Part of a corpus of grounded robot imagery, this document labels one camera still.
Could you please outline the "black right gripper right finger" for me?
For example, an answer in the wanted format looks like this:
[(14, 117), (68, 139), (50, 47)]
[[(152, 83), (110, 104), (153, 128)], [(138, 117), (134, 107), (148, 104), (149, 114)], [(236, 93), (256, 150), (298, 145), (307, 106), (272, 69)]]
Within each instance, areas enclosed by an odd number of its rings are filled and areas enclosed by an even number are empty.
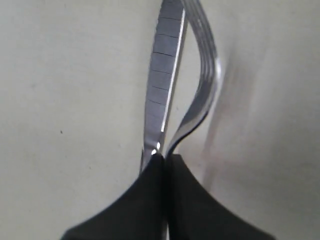
[(167, 221), (171, 240), (271, 240), (215, 200), (179, 154), (166, 160)]

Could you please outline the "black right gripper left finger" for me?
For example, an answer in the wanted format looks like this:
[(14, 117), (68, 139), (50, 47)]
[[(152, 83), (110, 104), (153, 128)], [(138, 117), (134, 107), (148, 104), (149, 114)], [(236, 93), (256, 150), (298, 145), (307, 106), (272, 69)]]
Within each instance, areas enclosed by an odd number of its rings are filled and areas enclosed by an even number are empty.
[(67, 230), (64, 240), (160, 240), (163, 234), (164, 158), (152, 156), (132, 186), (113, 204)]

